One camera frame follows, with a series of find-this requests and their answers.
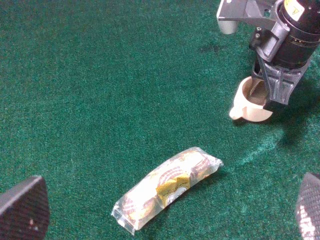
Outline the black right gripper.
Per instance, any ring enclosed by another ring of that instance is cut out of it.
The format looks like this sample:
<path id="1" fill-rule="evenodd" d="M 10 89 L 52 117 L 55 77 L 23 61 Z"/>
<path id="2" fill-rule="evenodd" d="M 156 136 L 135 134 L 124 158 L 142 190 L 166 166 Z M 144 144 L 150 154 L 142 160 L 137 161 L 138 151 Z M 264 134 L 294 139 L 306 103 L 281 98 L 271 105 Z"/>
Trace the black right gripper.
<path id="1" fill-rule="evenodd" d="M 288 105 L 289 99 L 310 65 L 310 58 L 320 45 L 320 2 L 318 0 L 262 0 L 264 17 L 275 16 L 289 28 L 272 60 L 260 56 L 253 64 L 250 97 L 263 97 L 263 109 L 276 112 Z"/>

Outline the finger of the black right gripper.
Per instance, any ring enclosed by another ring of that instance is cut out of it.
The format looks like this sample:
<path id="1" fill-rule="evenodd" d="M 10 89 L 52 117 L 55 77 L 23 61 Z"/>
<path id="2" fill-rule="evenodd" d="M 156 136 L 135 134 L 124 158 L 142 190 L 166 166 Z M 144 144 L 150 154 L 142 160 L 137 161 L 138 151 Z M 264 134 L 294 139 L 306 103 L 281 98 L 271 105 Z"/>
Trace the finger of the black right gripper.
<path id="1" fill-rule="evenodd" d="M 307 172 L 300 185 L 296 222 L 303 240 L 320 239 L 320 174 Z"/>

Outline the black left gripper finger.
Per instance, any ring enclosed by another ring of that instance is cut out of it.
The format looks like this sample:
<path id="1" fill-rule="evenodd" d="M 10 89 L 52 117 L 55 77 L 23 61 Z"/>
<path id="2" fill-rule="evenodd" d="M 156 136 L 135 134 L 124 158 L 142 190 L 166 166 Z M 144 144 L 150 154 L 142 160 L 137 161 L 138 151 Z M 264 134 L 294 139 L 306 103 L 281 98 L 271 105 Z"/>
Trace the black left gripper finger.
<path id="1" fill-rule="evenodd" d="M 34 175 L 0 194 L 0 238 L 43 240 L 50 224 L 46 181 Z"/>

